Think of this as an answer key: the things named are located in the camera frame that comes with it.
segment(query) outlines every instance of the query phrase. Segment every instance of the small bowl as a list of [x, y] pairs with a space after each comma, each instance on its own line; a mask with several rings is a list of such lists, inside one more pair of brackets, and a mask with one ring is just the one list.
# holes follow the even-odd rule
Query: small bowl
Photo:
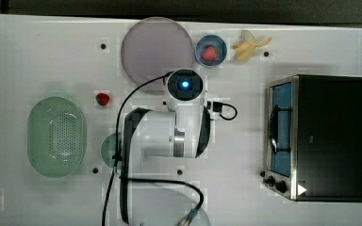
[[[216, 49], [217, 54], [219, 55], [213, 61], [206, 61], [202, 58], [202, 53], [209, 46], [213, 46]], [[198, 62], [201, 63], [205, 67], [208, 67], [208, 68], [216, 67], [219, 64], [221, 64], [227, 57], [227, 45], [225, 44], [225, 41], [222, 38], [220, 38], [216, 35], [204, 36], [196, 44], [195, 57], [196, 57], [196, 60], [198, 60]]]

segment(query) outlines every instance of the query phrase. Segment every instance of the oven handle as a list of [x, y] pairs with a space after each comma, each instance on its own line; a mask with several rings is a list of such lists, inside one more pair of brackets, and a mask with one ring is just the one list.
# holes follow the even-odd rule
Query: oven handle
[[276, 105], [274, 107], [274, 109], [271, 112], [270, 115], [270, 120], [269, 120], [269, 135], [268, 135], [268, 139], [269, 139], [269, 144], [271, 147], [271, 150], [274, 154], [277, 154], [277, 152], [282, 152], [282, 151], [290, 151], [290, 149], [287, 150], [280, 150], [279, 148], [277, 148], [277, 142], [278, 142], [278, 112], [280, 111], [287, 111], [289, 112], [289, 114], [292, 112], [292, 108], [291, 107], [287, 107], [287, 108], [281, 108], [278, 105]]

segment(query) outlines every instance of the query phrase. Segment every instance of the oven glass window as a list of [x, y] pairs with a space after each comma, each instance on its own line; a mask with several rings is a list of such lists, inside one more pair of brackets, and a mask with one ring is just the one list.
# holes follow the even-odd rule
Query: oven glass window
[[278, 129], [275, 152], [271, 152], [270, 170], [284, 176], [290, 176], [290, 121], [292, 108], [292, 85], [286, 83], [272, 88], [272, 110], [277, 114]]

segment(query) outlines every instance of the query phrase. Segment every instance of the round plate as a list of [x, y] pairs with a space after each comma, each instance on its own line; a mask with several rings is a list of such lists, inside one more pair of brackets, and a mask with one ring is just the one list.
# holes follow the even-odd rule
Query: round plate
[[[217, 51], [217, 58], [213, 61], [205, 61], [202, 58], [203, 52], [207, 47], [213, 46]], [[201, 38], [196, 44], [195, 57], [202, 65], [206, 67], [215, 67], [221, 64], [227, 57], [227, 45], [224, 40], [215, 35], [207, 35]]]
[[114, 133], [105, 139], [101, 147], [102, 159], [110, 168], [114, 167], [114, 159], [112, 159], [112, 156], [116, 153], [116, 149], [116, 134]]
[[86, 137], [86, 123], [76, 105], [62, 97], [43, 99], [28, 117], [28, 160], [46, 177], [63, 177], [81, 163]]
[[[188, 32], [178, 23], [152, 17], [135, 24], [122, 45], [125, 72], [137, 86], [180, 68], [191, 68], [193, 44]], [[142, 90], [162, 91], [156, 81]]]

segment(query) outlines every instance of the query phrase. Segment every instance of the pink plate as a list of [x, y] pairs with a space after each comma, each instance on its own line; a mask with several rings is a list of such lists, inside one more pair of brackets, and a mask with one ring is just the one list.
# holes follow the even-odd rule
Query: pink plate
[[[123, 67], [137, 86], [176, 69], [190, 69], [193, 58], [188, 32], [167, 18], [147, 18], [135, 24], [123, 40]], [[162, 91], [163, 83], [156, 81], [142, 90]]]

